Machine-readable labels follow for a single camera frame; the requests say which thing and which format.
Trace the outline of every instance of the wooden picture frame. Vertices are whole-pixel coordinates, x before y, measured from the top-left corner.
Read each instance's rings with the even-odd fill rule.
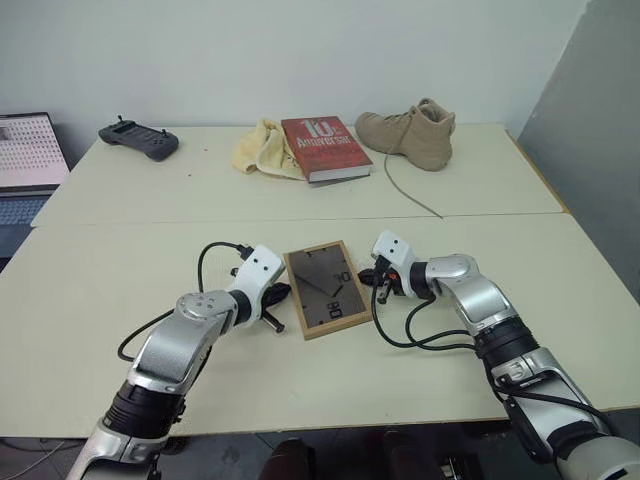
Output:
[[[347,267],[351,274],[351,279],[353,280],[358,293],[360,294],[360,298],[362,299],[362,303],[364,305],[364,311],[360,313],[356,313],[353,315],[349,315],[346,317],[338,318],[335,320],[331,320],[328,323],[324,323],[322,325],[309,326],[304,308],[302,299],[300,297],[300,286],[298,284],[298,279],[296,278],[295,272],[292,267],[291,255],[294,253],[302,252],[313,252],[316,250],[326,249],[328,247],[337,246],[340,248],[340,251],[346,260]],[[293,300],[296,306],[296,313],[298,314],[298,319],[300,320],[300,327],[302,329],[302,335],[305,340],[311,340],[313,338],[320,337],[322,335],[327,335],[329,333],[337,332],[340,330],[344,330],[345,328],[353,327],[355,325],[360,325],[361,323],[368,322],[372,319],[371,316],[371,306],[370,299],[365,294],[364,287],[358,278],[358,271],[356,270],[353,262],[351,261],[351,257],[349,256],[349,252],[342,240],[337,242],[325,243],[322,245],[317,245],[314,247],[304,248],[301,250],[296,250],[295,252],[290,252],[284,254],[284,261],[287,266],[287,273],[289,274],[289,283],[291,284],[291,293],[293,295]]]

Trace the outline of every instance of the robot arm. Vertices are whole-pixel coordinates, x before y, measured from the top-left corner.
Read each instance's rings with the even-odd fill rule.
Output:
[[[98,420],[67,479],[87,476],[160,478],[156,464],[171,426],[181,420],[185,396],[213,344],[235,326],[262,316],[262,298],[284,270],[258,246],[227,290],[189,293],[149,334],[111,407]]]
[[[640,448],[611,436],[596,415],[585,411],[598,413],[551,352],[538,345],[502,291],[480,274],[473,258],[450,255],[421,262],[389,231],[378,237],[372,255],[376,273],[393,268],[408,297],[451,299],[534,461],[555,461],[567,480],[640,476]],[[545,397],[556,402],[542,401]],[[575,408],[575,403],[586,407]]]

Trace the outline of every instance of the white table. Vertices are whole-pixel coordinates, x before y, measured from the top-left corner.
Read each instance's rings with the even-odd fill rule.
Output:
[[[284,253],[342,239],[365,267],[385,228],[425,259],[473,255],[596,407],[640,404],[640,308],[567,214],[43,227],[0,276],[0,435],[88,435],[125,378],[118,343],[195,289],[205,243]],[[213,251],[205,284],[227,285],[238,261]],[[413,305],[395,299],[380,309],[390,335],[402,338]],[[282,336],[257,324],[214,346],[173,433],[505,416],[470,352],[398,350],[371,323],[305,342],[290,298],[273,313],[286,324]],[[418,333],[460,328],[444,304],[421,318]]]
[[[170,130],[180,138],[180,147],[161,163],[97,140],[33,225],[431,215],[391,188],[382,169],[384,156],[369,149],[370,177],[311,187],[233,169],[233,148],[249,128]],[[500,125],[459,125],[453,149],[441,172],[424,172],[395,156],[389,169],[408,193],[441,215],[562,211]]]

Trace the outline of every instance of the suede boot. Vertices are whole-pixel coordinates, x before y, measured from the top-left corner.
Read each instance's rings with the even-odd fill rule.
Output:
[[[416,167],[428,171],[441,170],[449,162],[454,129],[455,114],[430,98],[406,113],[383,117],[367,112],[356,121],[358,137],[367,147],[404,155]]]

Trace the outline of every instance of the yellow towel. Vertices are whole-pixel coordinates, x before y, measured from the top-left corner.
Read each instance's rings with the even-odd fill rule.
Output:
[[[261,118],[255,130],[240,139],[233,151],[232,164],[243,173],[258,169],[271,175],[306,180],[282,126],[267,118]]]

